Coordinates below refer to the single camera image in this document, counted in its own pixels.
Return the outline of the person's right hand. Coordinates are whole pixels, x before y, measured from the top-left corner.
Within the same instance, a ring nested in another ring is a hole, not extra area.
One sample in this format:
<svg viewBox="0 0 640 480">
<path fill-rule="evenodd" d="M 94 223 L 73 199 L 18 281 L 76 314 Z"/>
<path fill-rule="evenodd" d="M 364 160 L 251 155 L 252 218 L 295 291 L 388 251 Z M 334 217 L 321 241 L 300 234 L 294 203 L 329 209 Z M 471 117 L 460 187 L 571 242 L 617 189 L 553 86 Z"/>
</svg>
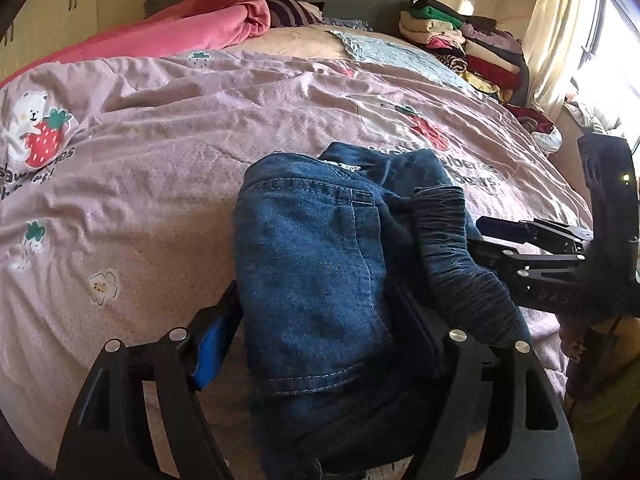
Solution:
<svg viewBox="0 0 640 480">
<path fill-rule="evenodd" d="M 596 355 L 593 350 L 594 330 L 567 316 L 559 315 L 558 321 L 562 352 L 576 365 L 592 365 Z"/>
</svg>

